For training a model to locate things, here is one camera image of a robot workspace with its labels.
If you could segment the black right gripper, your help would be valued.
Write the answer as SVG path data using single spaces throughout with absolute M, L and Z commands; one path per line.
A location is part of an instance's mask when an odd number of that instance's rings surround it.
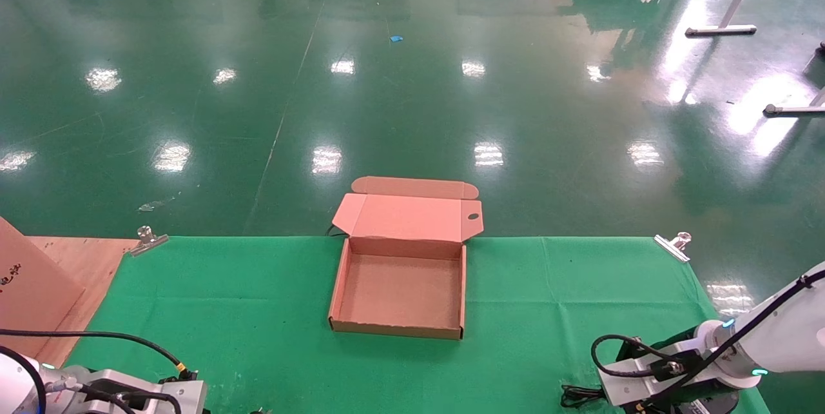
M 705 344 L 709 334 L 708 327 L 692 327 L 653 344 L 624 339 L 616 355 L 616 407 L 625 413 L 733 412 L 740 388 L 726 382 L 712 364 L 684 380 L 713 353 Z

